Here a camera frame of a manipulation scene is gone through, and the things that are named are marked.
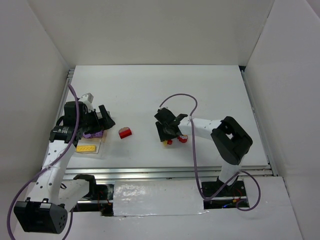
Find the purple lego brick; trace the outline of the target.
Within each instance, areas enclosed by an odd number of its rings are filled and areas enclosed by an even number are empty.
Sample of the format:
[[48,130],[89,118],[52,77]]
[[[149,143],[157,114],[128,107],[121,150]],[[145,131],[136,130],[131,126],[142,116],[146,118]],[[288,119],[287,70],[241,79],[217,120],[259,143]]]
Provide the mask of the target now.
[[102,138],[103,135],[104,135],[104,131],[102,130],[102,131],[93,133],[93,134],[91,135],[91,138]]

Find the red brick with cupcake print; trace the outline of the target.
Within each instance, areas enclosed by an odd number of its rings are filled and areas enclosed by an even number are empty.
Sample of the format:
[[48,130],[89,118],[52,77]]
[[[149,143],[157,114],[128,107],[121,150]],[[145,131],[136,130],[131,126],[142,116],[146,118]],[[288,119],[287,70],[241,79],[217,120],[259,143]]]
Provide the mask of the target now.
[[118,131],[118,135],[121,139],[124,139],[124,138],[132,135],[132,131],[129,127],[123,127]]

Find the red flower print block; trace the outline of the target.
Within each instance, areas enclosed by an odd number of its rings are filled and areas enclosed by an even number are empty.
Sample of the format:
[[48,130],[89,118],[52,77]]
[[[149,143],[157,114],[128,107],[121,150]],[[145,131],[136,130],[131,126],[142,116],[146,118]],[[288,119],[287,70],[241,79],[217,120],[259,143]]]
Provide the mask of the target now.
[[188,136],[187,135],[179,135],[177,137],[178,141],[181,142],[181,143],[186,143],[188,141]]

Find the long yellow lego plate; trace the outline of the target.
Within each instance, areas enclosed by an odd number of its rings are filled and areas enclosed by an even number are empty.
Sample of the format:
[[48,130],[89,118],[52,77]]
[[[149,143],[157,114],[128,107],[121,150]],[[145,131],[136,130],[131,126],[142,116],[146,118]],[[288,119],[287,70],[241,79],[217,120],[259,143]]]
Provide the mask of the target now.
[[97,150],[96,145],[78,145],[76,147],[77,153],[95,153]]

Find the purple rounded lego block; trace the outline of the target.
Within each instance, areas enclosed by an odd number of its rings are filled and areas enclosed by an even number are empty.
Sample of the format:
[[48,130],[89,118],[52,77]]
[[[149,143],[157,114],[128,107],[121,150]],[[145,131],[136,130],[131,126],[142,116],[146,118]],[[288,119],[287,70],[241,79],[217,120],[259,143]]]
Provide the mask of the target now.
[[92,137],[92,135],[91,134],[83,134],[83,137],[85,139],[90,139]]

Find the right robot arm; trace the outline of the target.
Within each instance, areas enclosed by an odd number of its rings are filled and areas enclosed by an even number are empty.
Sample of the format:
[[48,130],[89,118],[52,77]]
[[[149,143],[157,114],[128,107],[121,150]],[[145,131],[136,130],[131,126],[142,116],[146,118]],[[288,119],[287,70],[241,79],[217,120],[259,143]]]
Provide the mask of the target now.
[[238,178],[230,178],[240,171],[241,161],[253,144],[252,138],[233,117],[207,120],[187,114],[175,116],[167,108],[160,108],[154,117],[159,139],[163,143],[169,144],[173,139],[186,143],[188,137],[212,140],[223,159],[217,182],[220,185],[226,183],[226,189],[233,187]]

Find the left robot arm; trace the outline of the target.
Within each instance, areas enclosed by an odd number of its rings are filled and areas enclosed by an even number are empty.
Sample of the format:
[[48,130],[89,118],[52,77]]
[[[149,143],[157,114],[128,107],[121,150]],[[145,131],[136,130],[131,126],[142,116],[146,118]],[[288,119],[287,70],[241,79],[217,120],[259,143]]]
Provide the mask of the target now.
[[68,213],[77,202],[97,196],[99,188],[90,174],[77,174],[65,188],[61,186],[83,135],[105,131],[115,125],[104,105],[98,109],[81,100],[64,105],[64,115],[50,132],[47,156],[35,185],[25,200],[14,204],[14,215],[25,232],[60,234],[66,227]]

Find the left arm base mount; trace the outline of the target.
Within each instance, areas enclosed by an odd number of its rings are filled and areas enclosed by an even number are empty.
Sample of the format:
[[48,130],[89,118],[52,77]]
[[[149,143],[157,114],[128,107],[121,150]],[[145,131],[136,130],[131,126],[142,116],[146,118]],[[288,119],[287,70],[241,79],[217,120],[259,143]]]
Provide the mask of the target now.
[[78,174],[60,184],[58,205],[68,212],[100,212],[113,215],[113,184],[98,184],[94,175]]

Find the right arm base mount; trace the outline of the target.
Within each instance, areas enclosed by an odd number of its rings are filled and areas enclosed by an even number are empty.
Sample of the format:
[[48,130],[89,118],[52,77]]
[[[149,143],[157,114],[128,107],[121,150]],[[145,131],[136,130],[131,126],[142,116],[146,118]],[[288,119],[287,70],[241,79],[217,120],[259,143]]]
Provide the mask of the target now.
[[[222,182],[204,181],[201,183],[201,190],[203,195],[208,198],[212,196],[223,185]],[[203,208],[205,210],[212,209],[233,209],[236,204],[239,208],[248,209],[250,207],[247,200],[247,192],[243,180],[235,180],[231,186],[225,186],[219,194],[209,201],[203,201]]]

